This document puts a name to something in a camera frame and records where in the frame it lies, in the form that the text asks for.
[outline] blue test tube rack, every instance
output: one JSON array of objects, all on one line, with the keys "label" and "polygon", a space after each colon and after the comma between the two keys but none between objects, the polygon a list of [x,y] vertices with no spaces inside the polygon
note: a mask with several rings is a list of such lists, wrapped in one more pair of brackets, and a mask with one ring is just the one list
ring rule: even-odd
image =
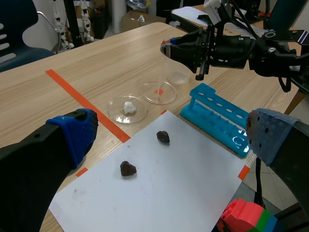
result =
[{"label": "blue test tube rack", "polygon": [[215,94],[216,90],[200,84],[190,91],[190,104],[180,113],[215,139],[245,158],[250,150],[245,131],[248,113]]}]

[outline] orange tape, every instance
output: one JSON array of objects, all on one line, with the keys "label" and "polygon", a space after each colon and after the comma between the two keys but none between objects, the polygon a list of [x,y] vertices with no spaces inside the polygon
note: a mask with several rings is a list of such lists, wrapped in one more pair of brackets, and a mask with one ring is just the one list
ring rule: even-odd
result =
[{"label": "orange tape", "polygon": [[242,170],[240,171],[238,177],[243,181],[248,174],[250,168],[248,166],[243,166]]},{"label": "orange tape", "polygon": [[74,89],[68,82],[54,70],[47,70],[46,73],[56,81],[67,93],[69,93],[83,108],[92,109],[98,115],[99,122],[106,127],[113,135],[115,135],[121,142],[125,143],[130,139],[123,130],[114,124],[108,117],[106,117],[98,108],[96,108],[90,101],[88,101],[82,94]]},{"label": "orange tape", "polygon": [[159,94],[162,95],[163,93],[164,93],[164,90],[163,89],[159,89]]},{"label": "orange tape", "polygon": [[77,177],[80,177],[82,174],[84,174],[84,173],[87,172],[87,171],[88,171],[87,168],[83,168],[83,169],[81,169],[81,170],[76,174],[76,176],[77,176]]}]

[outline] dark rock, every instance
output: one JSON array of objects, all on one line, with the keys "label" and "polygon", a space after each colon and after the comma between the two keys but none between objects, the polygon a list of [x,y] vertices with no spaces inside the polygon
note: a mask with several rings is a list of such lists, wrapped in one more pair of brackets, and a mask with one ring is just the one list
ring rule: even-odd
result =
[{"label": "dark rock", "polygon": [[128,161],[123,161],[120,165],[120,171],[122,176],[133,175],[136,173],[136,167]]},{"label": "dark rock", "polygon": [[156,136],[161,142],[169,143],[169,134],[166,131],[159,131]]}]

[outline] green toy block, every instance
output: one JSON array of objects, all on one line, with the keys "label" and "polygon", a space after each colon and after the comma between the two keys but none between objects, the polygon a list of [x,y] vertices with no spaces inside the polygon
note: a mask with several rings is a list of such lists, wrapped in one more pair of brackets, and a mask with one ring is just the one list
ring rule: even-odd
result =
[{"label": "green toy block", "polygon": [[257,225],[248,232],[263,232],[270,216],[271,216],[270,212],[264,209],[260,216],[260,219],[257,222]]}]

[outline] table leg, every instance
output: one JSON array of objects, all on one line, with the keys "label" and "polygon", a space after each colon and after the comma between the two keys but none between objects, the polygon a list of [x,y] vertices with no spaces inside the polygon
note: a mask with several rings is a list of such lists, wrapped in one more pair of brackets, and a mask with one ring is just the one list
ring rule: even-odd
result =
[{"label": "table leg", "polygon": [[284,113],[286,115],[289,115],[295,109],[295,107],[304,99],[305,96],[306,95],[304,93],[298,91]]}]

